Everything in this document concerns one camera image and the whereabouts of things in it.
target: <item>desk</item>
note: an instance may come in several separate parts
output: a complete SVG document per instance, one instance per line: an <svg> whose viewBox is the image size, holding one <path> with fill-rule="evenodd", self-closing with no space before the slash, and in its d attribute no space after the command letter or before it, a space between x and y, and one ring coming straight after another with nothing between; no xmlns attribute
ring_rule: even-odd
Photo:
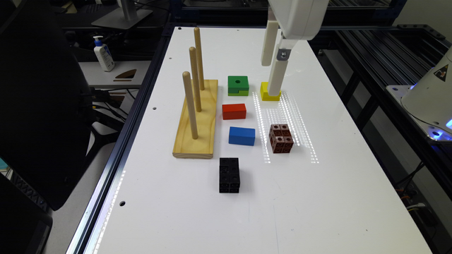
<svg viewBox="0 0 452 254"><path fill-rule="evenodd" d="M218 114L213 159L193 160L172 156L194 45L193 28L174 31L88 253L431 253L307 42L292 50L282 101L258 100L264 32L201 28ZM247 75L250 95L228 97L228 75ZM221 105L239 102L247 119L223 121ZM266 155L261 123L284 117L299 145ZM230 126L255 128L255 145L229 145ZM219 157L239 158L239 194L218 192Z"/></svg>

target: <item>white bottle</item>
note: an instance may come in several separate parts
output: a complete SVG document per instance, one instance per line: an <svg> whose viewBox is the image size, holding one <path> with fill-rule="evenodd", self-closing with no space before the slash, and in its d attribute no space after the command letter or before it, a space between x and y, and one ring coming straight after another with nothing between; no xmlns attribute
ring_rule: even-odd
<svg viewBox="0 0 452 254"><path fill-rule="evenodd" d="M94 36L95 39L94 43L96 44L96 47L94 48L94 53L97 56L97 60L99 60L100 67L102 67L102 70L104 71L111 71L114 68L114 61L112 58L112 54L110 53L110 50L108 50L108 47L106 44L103 44L99 38L102 38L103 36Z"/></svg>

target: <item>floor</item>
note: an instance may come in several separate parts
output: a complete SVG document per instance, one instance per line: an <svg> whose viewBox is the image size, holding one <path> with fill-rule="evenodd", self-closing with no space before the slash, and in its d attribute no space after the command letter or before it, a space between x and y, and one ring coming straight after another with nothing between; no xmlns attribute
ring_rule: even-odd
<svg viewBox="0 0 452 254"><path fill-rule="evenodd" d="M138 89L133 88L129 91L134 97L138 94ZM110 95L124 96L121 109L127 113L130 112L134 98L127 91L115 90L110 92ZM107 110L100 109L100 111L114 117ZM95 128L101 134L111 133L111 129L109 128L103 128L99 125L96 125ZM47 240L43 254L62 254L66 252L77 229L78 223L85 212L85 208L88 205L91 195L93 194L97 182L99 181L99 178L104 170L107 160L109 159L113 147L114 143L111 143L105 145L98 152L63 207L57 211L49 212L53 219L53 227L50 231L50 236Z"/></svg>

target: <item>wooden base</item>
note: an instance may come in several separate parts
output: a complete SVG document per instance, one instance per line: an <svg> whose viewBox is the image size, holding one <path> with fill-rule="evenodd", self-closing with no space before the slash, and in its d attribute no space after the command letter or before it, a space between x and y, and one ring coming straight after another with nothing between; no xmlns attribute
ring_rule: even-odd
<svg viewBox="0 0 452 254"><path fill-rule="evenodd" d="M198 138L191 137L189 111L184 100L179 128L172 155L183 159L211 159L215 136L215 115L217 112L218 80L204 80L201 91L201 112L196 112Z"/></svg>

